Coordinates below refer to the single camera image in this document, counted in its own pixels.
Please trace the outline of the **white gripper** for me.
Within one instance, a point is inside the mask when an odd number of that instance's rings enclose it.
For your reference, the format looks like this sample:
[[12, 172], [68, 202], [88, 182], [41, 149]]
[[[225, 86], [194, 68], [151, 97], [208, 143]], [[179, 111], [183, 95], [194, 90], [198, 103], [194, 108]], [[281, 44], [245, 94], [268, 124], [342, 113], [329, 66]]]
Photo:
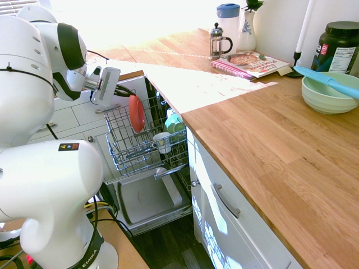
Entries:
[[127, 87], [118, 85], [121, 70], [114, 67], [106, 67], [100, 77], [99, 86], [95, 90], [93, 103], [109, 107], [113, 95], [129, 98], [136, 94]]

